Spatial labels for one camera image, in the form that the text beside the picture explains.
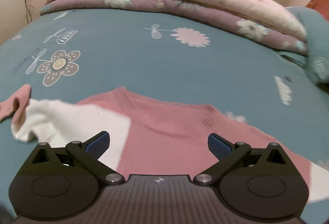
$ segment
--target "bed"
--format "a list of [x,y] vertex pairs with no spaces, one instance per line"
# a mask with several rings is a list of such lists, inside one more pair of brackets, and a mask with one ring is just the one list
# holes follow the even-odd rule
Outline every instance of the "bed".
[[[270,0],[47,0],[41,15],[0,47],[0,101],[29,84],[36,101],[76,104],[125,86],[211,104],[309,160],[301,217],[328,218],[328,24],[316,11]],[[10,119],[0,133],[0,200],[12,210],[9,184],[38,141]]]

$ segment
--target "metal screw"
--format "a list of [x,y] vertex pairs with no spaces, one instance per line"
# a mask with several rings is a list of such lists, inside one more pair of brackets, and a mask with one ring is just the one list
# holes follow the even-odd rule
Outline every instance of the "metal screw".
[[195,177],[195,179],[199,182],[206,183],[211,181],[213,177],[208,174],[199,174]]
[[115,173],[113,173],[113,174],[108,174],[108,175],[105,177],[105,179],[106,179],[107,181],[109,181],[109,182],[118,182],[119,180],[122,179],[122,176],[119,175],[119,174],[115,174]]

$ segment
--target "blue bed sheet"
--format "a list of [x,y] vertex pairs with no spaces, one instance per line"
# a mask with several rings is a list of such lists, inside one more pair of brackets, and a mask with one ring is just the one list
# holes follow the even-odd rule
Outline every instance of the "blue bed sheet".
[[[162,101],[212,104],[223,113],[244,115],[248,124],[314,163],[329,159],[329,95],[274,50],[167,14],[114,9],[67,12],[56,20],[63,12],[42,16],[21,30],[19,39],[0,47],[1,101],[23,84],[31,85],[35,99],[70,103],[125,86]],[[160,38],[154,34],[154,24],[159,25]],[[181,43],[170,35],[177,28],[199,31],[210,43],[206,47]],[[43,49],[35,69],[26,74]],[[79,70],[44,86],[44,74],[37,68],[58,50],[80,51],[75,60]],[[290,105],[282,103],[275,76],[292,90]],[[9,205],[9,184],[35,143],[15,141],[10,119],[0,124],[0,134],[0,200]],[[328,200],[306,205],[302,218],[320,224],[328,217],[325,208]]]

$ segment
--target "blue gripper pad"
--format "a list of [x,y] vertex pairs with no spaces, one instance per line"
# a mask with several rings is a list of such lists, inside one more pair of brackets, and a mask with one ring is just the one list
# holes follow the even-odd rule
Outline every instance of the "blue gripper pad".
[[92,157],[98,160],[103,155],[103,153],[106,152],[109,146],[110,146],[110,135],[108,132],[105,132],[99,138],[89,143],[85,147],[85,152],[89,153]]
[[231,147],[211,134],[208,137],[208,149],[219,161],[232,152]]

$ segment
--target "yellow flower center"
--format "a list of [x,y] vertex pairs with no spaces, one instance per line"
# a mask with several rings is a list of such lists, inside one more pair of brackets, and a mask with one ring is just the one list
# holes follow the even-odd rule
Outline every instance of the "yellow flower center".
[[64,58],[59,58],[57,60],[54,61],[53,63],[53,70],[57,71],[62,69],[66,64],[66,59]]

